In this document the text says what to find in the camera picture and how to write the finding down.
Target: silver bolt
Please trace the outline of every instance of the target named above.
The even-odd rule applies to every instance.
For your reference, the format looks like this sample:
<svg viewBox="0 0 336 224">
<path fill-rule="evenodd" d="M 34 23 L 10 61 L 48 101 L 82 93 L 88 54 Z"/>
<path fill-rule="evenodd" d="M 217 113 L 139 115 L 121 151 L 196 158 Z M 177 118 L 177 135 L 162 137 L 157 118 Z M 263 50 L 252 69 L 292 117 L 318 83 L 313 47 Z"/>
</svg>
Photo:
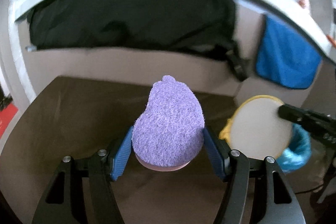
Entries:
<svg viewBox="0 0 336 224">
<path fill-rule="evenodd" d="M 231 155 L 234 157 L 238 157 L 240 155 L 240 152 L 238 150 L 232 150 Z"/>
<path fill-rule="evenodd" d="M 105 149 L 101 149 L 98 151 L 99 156 L 105 156 L 107 154 L 107 151 Z"/>
<path fill-rule="evenodd" d="M 71 160 L 71 157 L 70 156 L 65 156 L 63 158 L 63 162 L 69 162 Z"/>
<path fill-rule="evenodd" d="M 272 163 L 275 162 L 275 159 L 274 159 L 273 157 L 270 157 L 270 156 L 268 156 L 268 157 L 266 158 L 266 160 L 267 160 L 270 164 L 272 164 Z"/>
</svg>

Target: purple scouring pad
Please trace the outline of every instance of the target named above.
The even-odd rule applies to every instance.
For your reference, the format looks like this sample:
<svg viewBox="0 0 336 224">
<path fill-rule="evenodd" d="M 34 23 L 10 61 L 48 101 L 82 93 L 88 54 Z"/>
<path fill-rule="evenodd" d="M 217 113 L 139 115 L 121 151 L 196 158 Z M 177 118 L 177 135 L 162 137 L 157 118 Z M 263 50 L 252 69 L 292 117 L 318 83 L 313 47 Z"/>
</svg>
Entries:
<svg viewBox="0 0 336 224">
<path fill-rule="evenodd" d="M 184 83 L 171 76 L 156 82 L 147 107 L 134 124 L 132 145 L 139 161 L 154 170 L 177 170 L 201 150 L 201 105 Z"/>
</svg>

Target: cord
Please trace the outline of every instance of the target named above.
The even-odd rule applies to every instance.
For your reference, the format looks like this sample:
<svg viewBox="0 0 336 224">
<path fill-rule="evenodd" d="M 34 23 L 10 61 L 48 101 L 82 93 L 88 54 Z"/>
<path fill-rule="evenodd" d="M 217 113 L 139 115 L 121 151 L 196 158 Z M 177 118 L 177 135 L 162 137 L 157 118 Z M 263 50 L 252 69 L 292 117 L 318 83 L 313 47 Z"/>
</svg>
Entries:
<svg viewBox="0 0 336 224">
<path fill-rule="evenodd" d="M 296 194 L 296 195 L 300 195 L 300 194 L 310 193 L 310 192 L 313 192 L 313 191 L 315 191 L 315 190 L 321 188 L 322 186 L 324 186 L 324 183 L 321 184 L 321 185 L 319 185 L 319 186 L 317 186 L 317 187 L 315 187 L 315 188 L 313 188 L 313 189 L 306 190 L 306 191 L 301 191 L 301 192 L 297 192 L 297 193 L 295 193 L 295 194 Z"/>
</svg>

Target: black fabric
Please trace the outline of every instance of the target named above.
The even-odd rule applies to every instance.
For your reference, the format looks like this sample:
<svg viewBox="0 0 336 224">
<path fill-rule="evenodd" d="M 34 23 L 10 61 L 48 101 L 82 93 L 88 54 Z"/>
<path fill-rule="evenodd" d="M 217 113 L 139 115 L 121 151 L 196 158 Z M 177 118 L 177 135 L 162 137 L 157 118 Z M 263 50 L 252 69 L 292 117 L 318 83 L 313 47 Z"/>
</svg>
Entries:
<svg viewBox="0 0 336 224">
<path fill-rule="evenodd" d="M 29 19 L 38 50 L 69 47 L 128 47 L 184 52 L 231 60 L 246 78 L 237 43 L 233 0 L 53 0 Z M 226 53 L 232 50 L 235 56 Z"/>
</svg>

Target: brown table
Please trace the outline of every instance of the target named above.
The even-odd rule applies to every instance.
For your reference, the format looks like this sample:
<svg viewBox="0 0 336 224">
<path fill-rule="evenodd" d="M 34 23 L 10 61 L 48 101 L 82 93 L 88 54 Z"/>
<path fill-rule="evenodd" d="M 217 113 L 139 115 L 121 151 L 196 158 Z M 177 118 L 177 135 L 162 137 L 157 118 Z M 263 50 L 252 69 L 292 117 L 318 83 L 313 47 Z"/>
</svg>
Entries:
<svg viewBox="0 0 336 224">
<path fill-rule="evenodd" d="M 0 190 L 23 223 L 31 223 L 61 159 L 90 156 L 125 133 L 144 111 L 150 89 L 70 77 L 58 77 L 46 87 L 15 126 L 0 156 Z M 195 94 L 206 123 L 218 133 L 236 109 L 233 98 Z M 87 188 L 84 179 L 87 215 L 89 223 L 95 223 Z M 124 175 L 112 188 L 126 224 L 210 224 L 225 185 L 202 150 L 175 172 L 148 170 L 131 154 Z"/>
</svg>

